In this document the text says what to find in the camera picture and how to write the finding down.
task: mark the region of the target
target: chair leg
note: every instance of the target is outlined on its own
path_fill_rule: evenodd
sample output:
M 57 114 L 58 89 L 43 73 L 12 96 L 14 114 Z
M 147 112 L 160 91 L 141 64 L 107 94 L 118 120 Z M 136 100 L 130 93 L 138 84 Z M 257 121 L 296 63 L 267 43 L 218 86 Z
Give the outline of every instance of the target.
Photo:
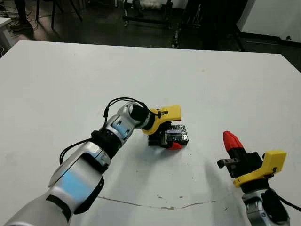
M 62 9 L 61 5 L 58 3 L 58 1 L 56 2 L 56 5 L 58 6 L 58 8 L 60 9 L 61 13 L 64 12 L 64 10 Z
M 53 29 L 54 23 L 55 23 L 55 6 L 56 6 L 56 0 L 53 0 L 52 2 L 52 15 L 51 15 L 51 28 Z
M 76 7 L 75 7 L 75 5 L 74 5 L 74 3 L 73 3 L 73 1 L 72 1 L 72 0 L 69 0 L 69 1 L 70 1 L 70 3 L 71 3 L 72 7 L 74 8 L 74 10 L 75 10 L 77 16 L 79 17 L 79 20 L 80 20 L 80 21 L 83 21 L 83 19 L 81 18 L 81 16 L 80 16 L 78 10 L 76 9 Z
M 39 21 L 40 0 L 37 0 L 36 21 Z

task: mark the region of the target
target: wire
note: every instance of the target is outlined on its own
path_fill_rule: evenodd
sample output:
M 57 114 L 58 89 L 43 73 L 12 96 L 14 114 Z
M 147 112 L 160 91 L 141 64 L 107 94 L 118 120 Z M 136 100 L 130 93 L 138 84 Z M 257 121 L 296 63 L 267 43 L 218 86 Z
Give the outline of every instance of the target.
M 135 101 L 137 103 L 139 103 L 142 107 L 146 108 L 148 111 L 149 109 L 147 108 L 147 106 L 145 105 L 145 103 L 139 101 L 139 100 L 136 100 L 134 98 L 130 98 L 130 97 L 118 97 L 118 98 L 115 98 L 113 100 L 111 100 L 108 105 L 106 106 L 106 108 L 104 109 L 104 113 L 103 113 L 103 117 L 105 118 L 104 120 L 104 123 L 103 123 L 103 126 L 101 127 L 101 129 L 104 129 L 105 126 L 107 125 L 107 120 L 108 120 L 108 115 L 109 115 L 109 107 L 111 107 L 113 104 L 119 102 L 119 101 Z M 67 153 L 67 151 L 69 151 L 71 148 L 77 146 L 77 145 L 80 145 L 82 143 L 85 143 L 85 142 L 88 142 L 90 141 L 91 138 L 89 139 L 85 139 L 85 140 L 82 140 L 82 141 L 79 141 L 73 145 L 70 145 L 69 147 L 65 148 L 61 154 L 60 154 L 60 158 L 59 158 L 59 162 L 60 162 L 60 165 L 63 163 L 63 159 L 64 159 L 64 156 L 65 154 Z
M 145 103 L 139 101 L 139 100 L 136 100 L 134 98 L 130 98 L 130 97 L 119 97 L 119 98 L 116 98 L 116 99 L 113 99 L 111 100 L 108 105 L 106 106 L 105 110 L 104 110 L 104 113 L 103 113 L 103 117 L 105 118 L 104 119 L 104 124 L 102 126 L 102 129 L 107 125 L 107 120 L 108 120 L 108 116 L 109 116 L 109 107 L 111 107 L 113 104 L 117 103 L 118 101 L 135 101 L 137 103 L 139 103 L 142 107 L 146 108 L 148 111 L 148 107 L 145 105 Z
M 300 211 L 301 212 L 301 207 L 299 207 L 299 206 L 296 206 L 296 205 L 294 205 L 294 204 L 292 204 L 291 202 L 289 202 L 289 201 L 287 201 L 287 200 L 285 200 L 284 198 L 282 198 L 280 195 L 278 195 L 273 189 L 271 189 L 270 188 L 270 186 L 268 187 L 268 189 L 271 191 L 271 192 L 273 192 L 284 204 L 286 204 L 286 205 L 288 205 L 288 206 L 290 206 L 290 207 L 293 207 L 294 209 L 296 209 L 296 210 L 298 210 L 298 211 Z
M 281 196 L 279 196 L 276 192 L 275 192 L 275 195 L 286 205 L 290 206 L 290 207 L 293 207 L 294 209 L 298 210 L 301 212 L 301 207 L 299 206 L 296 206 L 294 204 L 292 204 L 291 202 L 285 200 L 284 198 L 282 198 Z
M 70 145 L 69 147 L 65 148 L 65 149 L 61 152 L 61 154 L 60 154 L 60 165 L 63 163 L 63 159 L 64 159 L 64 156 L 65 156 L 65 154 L 67 153 L 67 151 L 69 151 L 71 148 L 73 148 L 73 147 L 75 147 L 75 146 L 77 146 L 77 145 L 80 145 L 80 144 L 82 144 L 82 143 L 88 142 L 88 141 L 90 141 L 90 140 L 91 140 L 91 138 L 85 139 L 85 140 L 81 140 L 81 141 L 77 142 L 76 144 Z
M 3 56 L 3 52 L 4 52 L 4 48 L 2 46 L 0 46 L 0 48 L 2 49 L 2 51 L 0 52 L 1 57 Z

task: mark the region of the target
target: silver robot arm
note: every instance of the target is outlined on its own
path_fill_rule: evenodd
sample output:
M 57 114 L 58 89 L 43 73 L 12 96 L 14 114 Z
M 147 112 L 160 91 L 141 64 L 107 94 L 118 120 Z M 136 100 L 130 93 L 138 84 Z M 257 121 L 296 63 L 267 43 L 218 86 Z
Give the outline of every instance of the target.
M 103 173 L 133 130 L 152 127 L 154 116 L 128 102 L 104 128 L 92 132 L 54 172 L 49 190 L 20 209 L 5 226 L 67 226 L 73 214 L 89 209 L 104 185 Z

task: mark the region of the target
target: shoe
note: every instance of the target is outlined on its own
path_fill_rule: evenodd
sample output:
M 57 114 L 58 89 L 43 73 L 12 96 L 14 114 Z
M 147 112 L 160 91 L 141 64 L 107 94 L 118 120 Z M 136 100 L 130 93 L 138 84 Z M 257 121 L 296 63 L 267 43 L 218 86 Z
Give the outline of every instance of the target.
M 28 21 L 22 23 L 18 22 L 14 25 L 11 25 L 10 29 L 15 32 L 22 31 L 22 30 L 30 30 L 32 29 L 32 25 Z

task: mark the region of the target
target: person's leg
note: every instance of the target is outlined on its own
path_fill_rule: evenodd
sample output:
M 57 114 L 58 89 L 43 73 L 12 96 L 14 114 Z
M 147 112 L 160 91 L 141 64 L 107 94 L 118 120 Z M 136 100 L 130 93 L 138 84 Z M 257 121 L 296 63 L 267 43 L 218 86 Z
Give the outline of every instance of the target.
M 15 0 L 15 5 L 19 13 L 20 23 L 26 23 L 25 0 Z
M 14 31 L 32 29 L 32 25 L 26 19 L 25 0 L 15 0 L 15 5 L 19 14 L 19 23 L 10 28 Z

